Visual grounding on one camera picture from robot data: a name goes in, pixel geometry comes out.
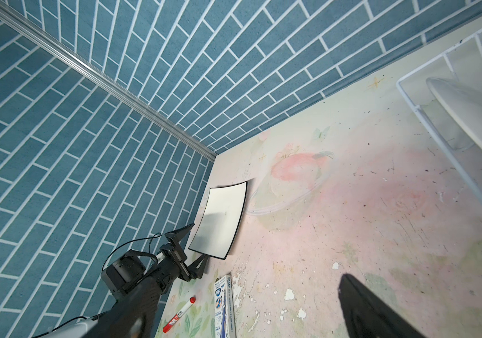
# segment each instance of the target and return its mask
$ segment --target white plate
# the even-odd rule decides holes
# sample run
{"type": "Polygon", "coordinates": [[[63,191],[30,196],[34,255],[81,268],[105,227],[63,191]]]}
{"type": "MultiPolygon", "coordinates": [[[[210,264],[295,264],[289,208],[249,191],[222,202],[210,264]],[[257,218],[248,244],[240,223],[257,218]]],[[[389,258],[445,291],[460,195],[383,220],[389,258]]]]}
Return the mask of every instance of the white plate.
{"type": "Polygon", "coordinates": [[[449,115],[482,149],[482,92],[441,78],[428,78],[427,85],[449,115]]]}

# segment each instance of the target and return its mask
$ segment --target dish rack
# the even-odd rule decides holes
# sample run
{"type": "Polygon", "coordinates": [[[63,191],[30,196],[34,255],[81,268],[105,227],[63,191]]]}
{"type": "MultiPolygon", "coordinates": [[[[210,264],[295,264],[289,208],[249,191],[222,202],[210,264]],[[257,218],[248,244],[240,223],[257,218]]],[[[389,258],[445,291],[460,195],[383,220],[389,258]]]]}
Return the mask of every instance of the dish rack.
{"type": "Polygon", "coordinates": [[[459,160],[464,159],[463,154],[470,152],[471,147],[451,146],[442,136],[442,130],[439,130],[438,124],[425,112],[424,108],[427,105],[423,104],[435,100],[425,84],[425,80],[430,77],[455,80],[482,91],[482,29],[410,71],[396,83],[396,87],[409,107],[482,205],[482,189],[463,165],[464,161],[459,160]]]}

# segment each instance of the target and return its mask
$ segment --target black pointed object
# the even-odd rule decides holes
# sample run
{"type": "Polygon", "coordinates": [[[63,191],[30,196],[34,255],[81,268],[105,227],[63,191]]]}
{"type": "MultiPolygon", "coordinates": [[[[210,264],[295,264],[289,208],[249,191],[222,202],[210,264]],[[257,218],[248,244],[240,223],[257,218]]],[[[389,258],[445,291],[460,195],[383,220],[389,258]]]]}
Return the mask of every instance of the black pointed object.
{"type": "Polygon", "coordinates": [[[342,275],[339,300],[350,338],[425,338],[350,274],[342,275]]]}

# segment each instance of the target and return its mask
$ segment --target red marker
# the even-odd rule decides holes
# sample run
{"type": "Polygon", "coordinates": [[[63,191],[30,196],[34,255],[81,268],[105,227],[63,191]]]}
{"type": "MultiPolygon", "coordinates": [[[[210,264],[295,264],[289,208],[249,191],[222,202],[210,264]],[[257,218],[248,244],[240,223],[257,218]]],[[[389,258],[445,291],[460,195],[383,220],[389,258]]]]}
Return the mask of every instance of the red marker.
{"type": "Polygon", "coordinates": [[[192,304],[194,304],[194,302],[196,301],[196,297],[191,297],[190,298],[190,301],[186,302],[185,306],[183,306],[179,312],[177,312],[176,315],[173,316],[173,318],[171,319],[171,321],[166,324],[166,326],[162,329],[162,332],[166,333],[170,330],[170,328],[172,328],[172,326],[177,323],[177,321],[179,320],[179,318],[181,318],[185,312],[187,312],[190,307],[192,306],[192,304]]]}

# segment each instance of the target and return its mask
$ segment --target white metal wire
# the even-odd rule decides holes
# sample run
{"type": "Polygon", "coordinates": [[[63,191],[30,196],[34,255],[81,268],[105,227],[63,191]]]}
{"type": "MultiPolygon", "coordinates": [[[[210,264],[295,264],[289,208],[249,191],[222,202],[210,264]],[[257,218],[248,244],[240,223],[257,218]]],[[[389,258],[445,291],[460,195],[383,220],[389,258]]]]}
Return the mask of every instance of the white metal wire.
{"type": "Polygon", "coordinates": [[[414,114],[419,118],[423,126],[427,129],[427,131],[430,133],[430,135],[433,137],[433,139],[436,141],[436,144],[440,146],[440,149],[443,151],[443,153],[447,156],[447,159],[451,161],[453,164],[454,168],[456,168],[457,172],[459,172],[460,176],[462,176],[462,179],[466,182],[466,184],[469,186],[469,188],[472,190],[474,195],[477,197],[479,202],[482,205],[482,191],[475,183],[474,179],[468,174],[466,169],[461,165],[459,160],[455,157],[453,149],[447,143],[447,141],[441,136],[440,132],[436,129],[436,127],[433,125],[432,121],[428,118],[428,116],[425,114],[423,109],[420,107],[420,105],[415,104],[412,99],[409,97],[409,95],[406,93],[404,88],[401,85],[401,82],[406,80],[407,78],[410,78],[413,74],[418,73],[420,70],[426,68],[428,65],[433,64],[434,62],[438,61],[439,59],[443,58],[447,67],[449,68],[449,71],[453,75],[455,79],[458,79],[456,72],[453,69],[453,65],[451,64],[451,61],[449,60],[448,54],[455,49],[457,49],[459,46],[465,44],[471,39],[475,40],[475,43],[477,45],[477,48],[479,49],[481,58],[482,58],[482,43],[479,38],[479,35],[482,33],[482,28],[478,31],[476,31],[474,34],[468,36],[467,38],[464,38],[460,40],[459,43],[455,44],[454,46],[450,47],[446,51],[442,52],[438,56],[435,56],[434,58],[430,59],[426,63],[420,65],[419,67],[415,68],[413,71],[410,71],[403,77],[401,77],[397,82],[396,82],[396,87],[399,90],[400,94],[404,97],[406,100],[406,103],[409,105],[409,107],[413,110],[414,114]]]}

